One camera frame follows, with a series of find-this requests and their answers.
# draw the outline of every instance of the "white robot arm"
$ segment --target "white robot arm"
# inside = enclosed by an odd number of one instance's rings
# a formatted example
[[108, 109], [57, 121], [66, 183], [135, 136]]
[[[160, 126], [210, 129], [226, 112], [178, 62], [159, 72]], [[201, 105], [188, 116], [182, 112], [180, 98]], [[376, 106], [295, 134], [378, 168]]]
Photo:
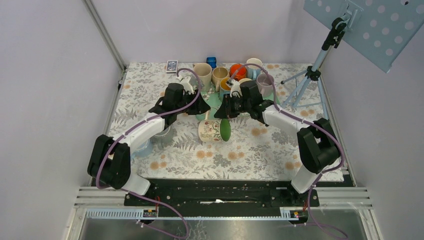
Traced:
[[[277, 127], [296, 137], [299, 143], [300, 159], [303, 164], [296, 176], [291, 180], [291, 185], [299, 194], [305, 193], [317, 179], [323, 168], [334, 163], [340, 156], [335, 143], [316, 128], [287, 116], [292, 115], [292, 113], [282, 107], [277, 110], [273, 101], [262, 98], [254, 81], [246, 81], [242, 84], [228, 82], [227, 84], [231, 85], [231, 93], [239, 94], [230, 93], [224, 95], [222, 105], [214, 116], [224, 119], [235, 118], [240, 113], [249, 113], [253, 119], [263, 124]], [[327, 119], [321, 118], [314, 123], [333, 137], [335, 136]]]
[[[183, 111], [178, 111], [191, 103], [197, 95], [189, 83], [191, 77], [180, 79], [180, 83], [170, 83], [163, 97], [159, 98], [155, 106], [149, 110], [142, 122], [139, 122], [125, 131], [112, 137], [99, 136], [94, 144], [87, 172], [96, 178], [102, 162], [99, 180], [114, 189], [125, 189], [143, 196], [150, 187], [150, 182], [131, 171], [131, 154], [137, 147], [145, 143], [154, 135], [164, 131], [177, 120], [177, 115], [203, 114], [211, 107], [202, 97]], [[108, 149], [115, 144], [111, 153], [105, 158]]]

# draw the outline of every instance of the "tripod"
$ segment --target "tripod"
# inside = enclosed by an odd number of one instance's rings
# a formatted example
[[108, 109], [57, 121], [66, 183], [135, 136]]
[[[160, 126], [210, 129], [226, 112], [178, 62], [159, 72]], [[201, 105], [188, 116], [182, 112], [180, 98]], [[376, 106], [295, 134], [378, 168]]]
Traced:
[[[318, 57], [316, 58], [312, 66], [308, 66], [306, 70], [303, 70], [299, 72], [298, 74], [286, 80], [281, 81], [281, 84], [285, 84], [288, 81], [293, 79], [296, 79], [296, 82], [297, 82], [298, 77], [305, 74], [305, 77], [299, 83], [296, 89], [294, 89], [294, 91], [291, 92], [290, 95], [287, 97], [287, 99], [283, 102], [282, 104], [283, 107], [285, 107], [286, 105], [291, 105], [293, 108], [300, 108], [300, 107], [309, 107], [309, 106], [321, 104], [322, 110], [324, 112], [323, 113], [324, 118], [325, 119], [329, 118], [327, 107], [326, 107], [326, 98], [324, 96], [324, 87], [321, 81], [321, 72], [318, 70], [318, 68], [323, 64], [324, 59], [326, 58], [327, 53], [330, 49], [330, 46], [334, 46], [335, 49], [339, 46], [340, 42], [342, 41], [343, 35], [345, 35], [345, 28], [347, 26], [347, 22], [349, 21], [349, 19], [345, 20], [341, 17], [338, 17], [332, 22], [331, 24], [332, 28], [330, 32], [328, 33], [328, 36], [321, 47], [321, 51], [319, 52]], [[321, 102], [299, 105], [299, 101], [301, 100], [302, 96], [304, 95], [306, 91], [306, 88], [308, 87], [311, 81], [314, 81], [318, 84], [318, 91], [319, 91], [319, 97], [321, 98]], [[296, 96], [296, 100], [293, 103], [291, 103], [290, 101], [299, 90], [300, 92]]]

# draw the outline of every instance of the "blue cup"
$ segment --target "blue cup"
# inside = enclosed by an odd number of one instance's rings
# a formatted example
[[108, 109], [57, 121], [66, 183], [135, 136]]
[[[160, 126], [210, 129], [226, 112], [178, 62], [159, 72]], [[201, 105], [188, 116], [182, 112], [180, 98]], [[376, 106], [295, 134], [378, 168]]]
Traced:
[[[250, 58], [246, 61], [247, 64], [257, 64], [262, 67], [262, 61], [257, 58]], [[247, 78], [256, 81], [256, 78], [261, 74], [261, 69], [257, 66], [247, 65]]]

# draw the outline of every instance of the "patterned table surface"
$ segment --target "patterned table surface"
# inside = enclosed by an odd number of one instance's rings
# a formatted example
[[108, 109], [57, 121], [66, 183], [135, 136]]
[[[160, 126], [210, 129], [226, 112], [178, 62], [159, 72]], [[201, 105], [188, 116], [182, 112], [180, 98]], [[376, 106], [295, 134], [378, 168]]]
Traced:
[[[109, 134], [114, 135], [141, 121], [164, 95], [169, 83], [176, 83], [176, 74], [165, 73], [165, 63], [131, 63], [119, 96]], [[232, 63], [217, 64], [227, 69]], [[309, 64], [264, 64], [274, 77], [277, 96], [283, 102], [296, 87], [292, 80], [280, 84]], [[193, 68], [192, 63], [179, 63], [179, 68]], [[299, 105], [320, 101], [317, 85], [308, 86]], [[323, 116], [321, 105], [287, 108], [309, 120]], [[131, 159], [131, 169], [145, 178], [230, 179], [230, 180], [291, 180], [302, 165], [295, 137], [274, 126], [264, 126], [239, 116], [230, 120], [228, 142], [201, 142], [199, 121], [195, 116], [180, 114], [174, 122], [173, 143], [160, 149], [153, 146], [147, 157]], [[324, 174], [322, 181], [343, 181], [341, 170]]]

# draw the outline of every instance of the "mug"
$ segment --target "mug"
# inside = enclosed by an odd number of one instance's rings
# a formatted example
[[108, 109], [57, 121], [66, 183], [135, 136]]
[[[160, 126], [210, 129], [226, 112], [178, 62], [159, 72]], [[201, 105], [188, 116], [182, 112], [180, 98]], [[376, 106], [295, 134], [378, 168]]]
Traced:
[[[234, 72], [236, 72], [237, 69], [239, 69], [241, 66], [243, 66], [240, 63], [234, 64], [229, 68], [229, 75], [232, 76], [234, 74]], [[246, 77], [246, 67], [243, 67], [242, 69], [240, 69], [237, 74], [235, 75], [234, 79], [235, 80], [240, 80], [240, 79], [244, 79]]]
[[202, 121], [202, 120], [205, 120], [206, 116], [208, 115], [209, 116], [208, 119], [215, 119], [214, 115], [217, 113], [217, 111], [218, 111], [218, 108], [211, 106], [209, 111], [207, 111], [203, 114], [197, 114], [196, 118], [197, 118], [197, 120]]
[[257, 88], [259, 89], [260, 94], [264, 98], [269, 97], [274, 91], [273, 89], [274, 78], [271, 75], [270, 77], [271, 79], [265, 73], [262, 73], [259, 76], [257, 76], [257, 80], [256, 80]]
[[240, 84], [242, 84], [242, 83], [247, 82], [247, 81], [252, 81], [252, 79], [250, 79], [250, 78], [243, 78], [243, 79], [240, 79], [238, 82]]
[[159, 149], [164, 149], [173, 143], [174, 130], [173, 125], [170, 125], [167, 129], [151, 137], [151, 142], [156, 144]]
[[198, 75], [201, 81], [201, 92], [205, 93], [211, 88], [212, 67], [211, 65], [202, 62], [195, 63], [193, 71]]
[[202, 120], [198, 127], [200, 140], [205, 143], [230, 140], [231, 125], [228, 119], [208, 119], [209, 111], [206, 113], [206, 119]]
[[227, 85], [227, 80], [230, 79], [229, 77], [223, 78], [221, 80], [221, 83], [219, 84], [219, 100], [224, 99], [225, 94], [230, 94], [231, 88]]
[[[262, 61], [257, 58], [250, 58], [246, 61], [247, 64], [257, 64], [262, 67]], [[261, 74], [261, 69], [257, 66], [246, 66], [247, 68], [247, 78], [252, 79], [253, 81]]]
[[215, 92], [220, 90], [220, 82], [223, 78], [229, 78], [230, 73], [225, 67], [217, 67], [212, 71], [212, 83], [215, 84]]

